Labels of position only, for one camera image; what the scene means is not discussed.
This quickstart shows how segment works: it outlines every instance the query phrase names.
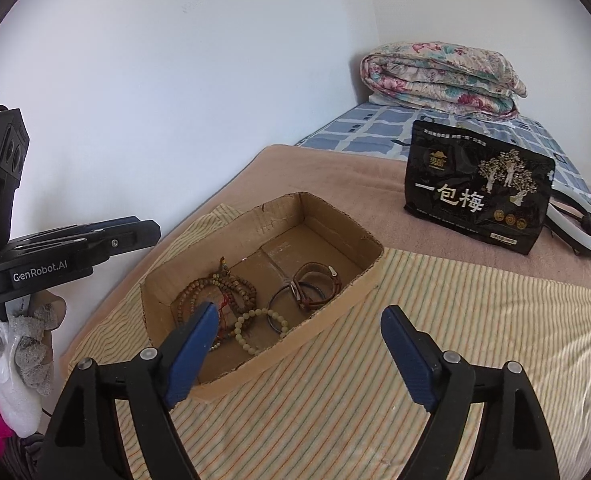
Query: blue checkered bed sheet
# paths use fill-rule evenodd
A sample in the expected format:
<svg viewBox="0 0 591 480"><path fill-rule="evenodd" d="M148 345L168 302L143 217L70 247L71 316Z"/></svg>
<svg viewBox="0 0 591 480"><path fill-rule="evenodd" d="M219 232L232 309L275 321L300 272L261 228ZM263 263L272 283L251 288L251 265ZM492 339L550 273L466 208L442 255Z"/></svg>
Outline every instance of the blue checkered bed sheet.
<svg viewBox="0 0 591 480"><path fill-rule="evenodd" d="M413 121L417 119L461 126L548 155L555 160L555 179L591 202L589 187L560 145L539 122L524 116L496 123L424 108L416 110L364 103L305 137L297 145L317 150L408 160L409 147L394 144L391 140L410 143Z"/></svg>

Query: snack package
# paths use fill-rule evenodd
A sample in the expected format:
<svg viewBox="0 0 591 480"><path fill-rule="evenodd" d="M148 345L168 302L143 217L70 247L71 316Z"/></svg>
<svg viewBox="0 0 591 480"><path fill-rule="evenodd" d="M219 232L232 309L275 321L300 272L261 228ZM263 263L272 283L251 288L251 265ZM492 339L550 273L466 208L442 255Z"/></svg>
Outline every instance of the snack package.
<svg viewBox="0 0 591 480"><path fill-rule="evenodd" d="M542 230L554 171L546 155L464 128L415 121L405 208L528 254Z"/></svg>

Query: yellow striped fabric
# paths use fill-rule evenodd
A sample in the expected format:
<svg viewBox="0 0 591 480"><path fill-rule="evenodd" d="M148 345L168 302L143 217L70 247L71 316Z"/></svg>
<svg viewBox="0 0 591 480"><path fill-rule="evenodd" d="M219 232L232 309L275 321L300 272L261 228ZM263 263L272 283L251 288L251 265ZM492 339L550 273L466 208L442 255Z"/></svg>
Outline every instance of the yellow striped fabric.
<svg viewBox="0 0 591 480"><path fill-rule="evenodd" d="M237 214L219 206L155 265ZM348 316L274 368L214 403L178 404L172 418L201 478L397 478L428 419L379 333L381 311L397 303L418 330L472 364L521 362L561 478L580 479L591 466L591 290L392 249L385 269L379 288ZM134 287L70 366L84 356L127 360L147 344ZM133 476L148 478L128 404L117 409ZM450 478L464 476L480 413L471 409Z"/></svg>

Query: screw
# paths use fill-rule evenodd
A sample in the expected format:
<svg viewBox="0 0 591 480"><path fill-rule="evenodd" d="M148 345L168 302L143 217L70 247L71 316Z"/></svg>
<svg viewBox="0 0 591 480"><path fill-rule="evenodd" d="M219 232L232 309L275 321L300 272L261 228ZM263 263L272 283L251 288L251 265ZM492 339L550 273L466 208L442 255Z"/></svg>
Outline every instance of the screw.
<svg viewBox="0 0 591 480"><path fill-rule="evenodd" d="M515 361L509 361L507 368L509 369L509 372L513 374L522 373L522 365L520 363L516 363Z"/></svg>
<svg viewBox="0 0 591 480"><path fill-rule="evenodd" d="M78 368L80 370L87 370L88 368L91 368L92 364L93 359L91 359L90 357L85 357L78 363Z"/></svg>
<svg viewBox="0 0 591 480"><path fill-rule="evenodd" d="M462 359L462 356L458 354L458 352L454 352L453 350L447 350L443 357L447 363L451 363L452 365L458 364Z"/></svg>
<svg viewBox="0 0 591 480"><path fill-rule="evenodd" d="M151 359L155 359L158 355L158 350L153 347L145 348L140 352L140 357L145 361L150 361Z"/></svg>

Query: folded quilt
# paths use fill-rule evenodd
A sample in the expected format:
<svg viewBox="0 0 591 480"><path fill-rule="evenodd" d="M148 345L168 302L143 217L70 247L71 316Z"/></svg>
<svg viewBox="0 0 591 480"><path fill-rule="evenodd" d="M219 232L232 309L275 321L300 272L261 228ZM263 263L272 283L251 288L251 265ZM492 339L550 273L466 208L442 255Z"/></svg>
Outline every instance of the folded quilt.
<svg viewBox="0 0 591 480"><path fill-rule="evenodd" d="M527 88L498 52L450 43L390 43L362 60L376 104L434 108L479 119L514 119Z"/></svg>

